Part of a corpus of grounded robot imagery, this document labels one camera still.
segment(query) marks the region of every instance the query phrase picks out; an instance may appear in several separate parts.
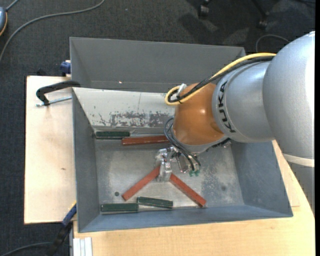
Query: wooden table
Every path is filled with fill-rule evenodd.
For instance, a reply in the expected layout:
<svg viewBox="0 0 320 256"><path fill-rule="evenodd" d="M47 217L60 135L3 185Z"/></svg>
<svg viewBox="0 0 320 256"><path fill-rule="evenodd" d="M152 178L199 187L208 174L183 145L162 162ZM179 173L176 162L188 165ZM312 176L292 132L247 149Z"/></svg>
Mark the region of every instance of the wooden table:
<svg viewBox="0 0 320 256"><path fill-rule="evenodd" d="M68 77L28 76L26 86L24 223L59 222L76 199L71 101L36 107L38 88ZM48 98L68 96L70 90ZM78 233L92 237L93 255L315 255L315 218L277 143L273 146L293 217Z"/></svg>

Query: gray carpet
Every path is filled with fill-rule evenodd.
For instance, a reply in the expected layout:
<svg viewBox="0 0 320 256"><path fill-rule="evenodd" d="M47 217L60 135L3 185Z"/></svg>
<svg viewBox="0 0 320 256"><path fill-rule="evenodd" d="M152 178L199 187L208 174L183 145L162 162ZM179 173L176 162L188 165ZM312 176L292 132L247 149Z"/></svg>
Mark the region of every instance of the gray carpet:
<svg viewBox="0 0 320 256"><path fill-rule="evenodd" d="M17 34L0 63L0 255L24 245L51 242L60 227L24 225L25 76L35 75L39 69L49 76L61 76L59 66L70 58L71 36L242 46L253 53L262 35L276 34L292 41L315 30L315 4L258 1L270 12L266 30L256 28L259 13L250 0L213 0L207 20L197 16L201 0L107 0L91 12L42 20ZM98 2L20 0L8 12L0 51L9 36L27 21ZM10 3L0 0L3 7ZM276 53L284 45L282 40L264 38L259 51ZM44 251L41 247L15 255L37 256ZM68 255L68 248L61 248L57 255Z"/></svg>

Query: black cable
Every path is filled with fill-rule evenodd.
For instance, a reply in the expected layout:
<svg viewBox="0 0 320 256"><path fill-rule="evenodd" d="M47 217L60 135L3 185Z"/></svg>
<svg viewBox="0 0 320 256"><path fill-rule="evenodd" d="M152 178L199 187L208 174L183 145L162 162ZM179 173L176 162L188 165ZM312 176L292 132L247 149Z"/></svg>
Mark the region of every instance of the black cable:
<svg viewBox="0 0 320 256"><path fill-rule="evenodd" d="M203 81L201 81L200 83L198 83L195 87L193 87L190 91L188 91L187 93L185 93L182 96L177 96L176 99L171 99L171 97L177 93L177 90L174 90L171 92L171 94L168 96L168 102L170 103L174 103L174 102L178 102L181 101L182 99L186 98L187 96L189 96L190 94L193 94L195 91L199 90L200 88L206 86L207 84L211 83L212 81L215 81L217 79L220 79L222 77L224 77L226 74L242 67L248 64L252 64L252 63L258 63L258 62L267 62L267 61L271 61L273 59L273 56L263 56L263 57L256 57L253 59L248 59L248 60L244 60L236 65L234 65L233 67L229 68L228 70L216 75L215 77L212 78L212 75L207 77L206 79L204 79Z"/></svg>
<svg viewBox="0 0 320 256"><path fill-rule="evenodd" d="M13 1L13 2L5 9L6 12L9 11L9 9L10 9L12 6L14 6L18 1L19 1L19 0Z"/></svg>
<svg viewBox="0 0 320 256"><path fill-rule="evenodd" d="M42 16L42 17L39 17L39 18L35 18L33 20L30 20L28 21L27 23L23 24L21 27L19 27L16 31L13 32L13 34L9 37L9 39L6 41L6 43L4 44L3 46L3 49L2 49L2 52L0 53L0 64L1 64L1 60L2 60L2 57L5 53L5 50L8 46L8 44L10 43L11 39L19 32L21 31L22 29L24 29L25 27L27 27L28 25L34 23L34 22L37 22L37 21L41 21L41 20L44 20L44 19L47 19L47 18L52 18L52 17L57 17L57 16L64 16L64 15L72 15L72 14L81 14L81 13L84 13L84 12L88 12L88 11L91 11L93 9L96 9L98 8L99 6L101 6L103 3L105 2L105 0L102 0L100 3L98 3L97 5L93 6L93 7L89 7L87 9L82 9L82 10L74 10L74 11L67 11L67 12L60 12L60 13L54 13L54 14L49 14L49 15L45 15L45 16Z"/></svg>
<svg viewBox="0 0 320 256"><path fill-rule="evenodd" d="M14 249L14 250L11 250L5 254L2 254L0 256L8 256L8 255L12 255L13 253L16 253L18 251L21 251L21 250L24 250L24 249L28 249L28 248L32 248L32 247L38 247L38 246L46 246L46 245L51 245L52 242L39 242L39 243L33 243L33 244L29 244L29 245L26 245L26 246L22 246L22 247L19 247L17 249Z"/></svg>
<svg viewBox="0 0 320 256"><path fill-rule="evenodd" d="M168 139L168 141L171 142L171 144L173 144L179 151L181 151L184 156L187 158L187 160L189 161L190 165L191 165L191 168L192 170L194 171L195 170L195 165L194 163L192 162L191 159L193 159L195 162L197 162L197 164L199 165L199 167L201 167L201 164L199 162L199 160L197 159L196 156L192 155L192 153L190 153L186 148L184 148L176 139L174 139L174 136L170 136L168 132L171 131L172 133L172 126L173 126L173 123L170 125L170 127L167 129L167 126L168 126L168 123L170 121L172 121L174 118L171 117L168 119L168 121L165 123L164 125L164 135L166 136L166 138Z"/></svg>
<svg viewBox="0 0 320 256"><path fill-rule="evenodd" d="M287 42L287 43L290 43L290 41L289 41L288 39L286 39L286 38L284 38L284 37L282 37L282 36L280 36L280 35L276 35L276 34L265 34L265 35L263 35L263 36L260 36L260 37L257 39L257 41L255 42L255 51L256 51L256 52L258 52L258 44L259 44L260 40L263 39L263 38L276 38L276 39L283 40L283 41L285 41L285 42Z"/></svg>
<svg viewBox="0 0 320 256"><path fill-rule="evenodd" d="M175 140L172 138L172 137L170 137L170 135L168 134L168 132L170 131L170 129L171 129L171 127L172 127L172 124L171 124L171 126L169 127L169 129L167 130L167 126L168 126L168 123L171 121L171 120L173 120L174 118L172 117L172 118L170 118L166 123L165 123L165 125L164 125L164 135L166 136L166 138L168 139L168 141L170 141L170 143L172 144L172 145L174 145L178 150L180 150L184 155L185 155L185 157L187 158L187 160L189 161L189 163L191 164L191 168L192 168L192 170L194 171L195 170L195 166L194 166L194 163L192 162L192 160L189 158L189 153L188 152L186 152L183 148L181 148L176 142L175 142Z"/></svg>

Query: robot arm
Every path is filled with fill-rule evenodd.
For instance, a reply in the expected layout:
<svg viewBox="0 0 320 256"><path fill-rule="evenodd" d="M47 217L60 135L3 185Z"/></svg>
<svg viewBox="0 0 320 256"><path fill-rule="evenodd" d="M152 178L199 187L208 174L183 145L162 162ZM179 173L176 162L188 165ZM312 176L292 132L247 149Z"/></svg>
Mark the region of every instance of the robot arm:
<svg viewBox="0 0 320 256"><path fill-rule="evenodd" d="M276 56L247 58L218 73L216 85L206 79L186 87L176 100L170 100L174 90L169 92L167 103L176 105L172 136L193 154L227 138L243 143L276 139L293 171L314 180L315 32ZM314 194L312 183L301 186Z"/></svg>

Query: yellow cable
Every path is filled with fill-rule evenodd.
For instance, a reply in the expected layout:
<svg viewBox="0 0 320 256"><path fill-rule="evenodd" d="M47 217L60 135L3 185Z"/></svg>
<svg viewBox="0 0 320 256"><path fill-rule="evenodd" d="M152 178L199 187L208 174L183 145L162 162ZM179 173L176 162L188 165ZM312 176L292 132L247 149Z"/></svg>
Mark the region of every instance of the yellow cable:
<svg viewBox="0 0 320 256"><path fill-rule="evenodd" d="M213 76L211 76L209 79L213 79L214 77L218 76L219 74L221 74L222 72L227 71L228 69L232 68L233 66L239 64L240 62L246 61L246 60L250 60L253 58L257 58L257 57L267 57L267 56L275 56L275 53L268 53L268 52L261 52L261 53L254 53L254 54L250 54L250 55L246 55L244 57L238 58L235 61L231 62L230 64L226 65L224 68L220 69L217 73L215 73ZM168 91L168 93L165 95L164 101L167 105L169 106L173 106L173 105L179 105L180 103L184 103L187 100L189 100L191 97L193 97L194 95L196 95L197 93L199 93L201 91L201 89L203 89L205 86L201 87L200 89L196 90L195 92L191 93L190 95L188 95L187 97L181 99L180 101L177 102L169 102L169 95L177 90L180 87L180 85L172 88L170 91Z"/></svg>

